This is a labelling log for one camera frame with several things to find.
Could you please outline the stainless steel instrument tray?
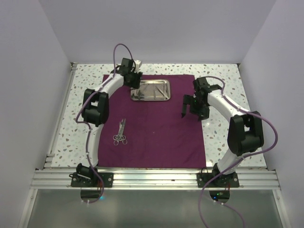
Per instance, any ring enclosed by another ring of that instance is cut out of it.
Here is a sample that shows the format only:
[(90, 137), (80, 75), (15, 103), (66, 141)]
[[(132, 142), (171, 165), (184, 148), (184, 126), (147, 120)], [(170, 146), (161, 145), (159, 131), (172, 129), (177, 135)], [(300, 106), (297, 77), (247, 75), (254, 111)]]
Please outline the stainless steel instrument tray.
[(161, 90), (165, 90), (168, 96), (171, 98), (170, 82), (165, 79), (157, 80), (142, 80), (140, 87), (137, 89), (131, 89), (131, 99), (133, 101), (168, 101), (165, 100), (161, 93), (156, 88), (156, 100), (153, 99), (152, 87), (159, 87)]

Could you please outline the steel surgical scissors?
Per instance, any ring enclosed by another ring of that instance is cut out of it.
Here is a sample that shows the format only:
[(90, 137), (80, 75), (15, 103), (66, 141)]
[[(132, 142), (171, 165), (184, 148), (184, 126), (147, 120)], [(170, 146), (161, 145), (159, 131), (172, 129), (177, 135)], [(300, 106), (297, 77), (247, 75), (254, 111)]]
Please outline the steel surgical scissors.
[(125, 119), (122, 119), (119, 123), (119, 131), (118, 134), (113, 136), (113, 140), (116, 142), (122, 142), (126, 140), (126, 136), (124, 135), (124, 127), (125, 127)]

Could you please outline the steel hemostat forceps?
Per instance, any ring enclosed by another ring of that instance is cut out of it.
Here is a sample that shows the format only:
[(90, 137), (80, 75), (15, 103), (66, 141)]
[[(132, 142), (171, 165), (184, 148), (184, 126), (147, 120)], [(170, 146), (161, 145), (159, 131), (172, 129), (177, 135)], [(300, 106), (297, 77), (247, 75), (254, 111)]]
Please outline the steel hemostat forceps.
[(124, 128), (125, 128), (125, 119), (123, 119), (120, 123), (119, 123), (119, 131), (116, 135), (113, 136), (113, 140), (114, 140), (114, 145), (118, 146), (119, 143), (122, 143), (123, 145), (127, 144), (127, 139), (126, 136), (124, 135)]

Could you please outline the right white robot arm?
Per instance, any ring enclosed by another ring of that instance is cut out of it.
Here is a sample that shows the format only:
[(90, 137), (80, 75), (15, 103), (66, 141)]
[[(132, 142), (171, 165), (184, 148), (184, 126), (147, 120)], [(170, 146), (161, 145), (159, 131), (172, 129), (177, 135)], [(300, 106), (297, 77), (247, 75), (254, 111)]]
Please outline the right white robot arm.
[(215, 163), (211, 173), (200, 173), (202, 181), (209, 185), (225, 187), (236, 178), (235, 167), (243, 155), (255, 152), (264, 145), (264, 134), (260, 113), (239, 108), (237, 103), (223, 95), (223, 86), (211, 85), (206, 77), (193, 81), (194, 95), (184, 95), (181, 116), (187, 112), (199, 121), (209, 118), (209, 108), (214, 107), (229, 123), (228, 150)]

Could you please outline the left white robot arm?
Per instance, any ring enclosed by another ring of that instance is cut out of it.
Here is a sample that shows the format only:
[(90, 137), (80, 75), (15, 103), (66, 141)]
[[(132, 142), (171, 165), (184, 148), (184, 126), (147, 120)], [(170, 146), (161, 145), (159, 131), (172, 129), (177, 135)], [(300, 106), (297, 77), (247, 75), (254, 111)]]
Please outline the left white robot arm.
[(122, 86), (139, 88), (143, 73), (140, 72), (142, 61), (123, 58), (118, 66), (114, 66), (110, 75), (95, 89), (86, 89), (83, 105), (76, 115), (76, 123), (86, 124), (88, 134), (85, 144), (85, 155), (88, 170), (82, 176), (87, 186), (102, 182), (95, 168), (98, 164), (98, 145), (102, 127), (109, 118), (110, 97)]

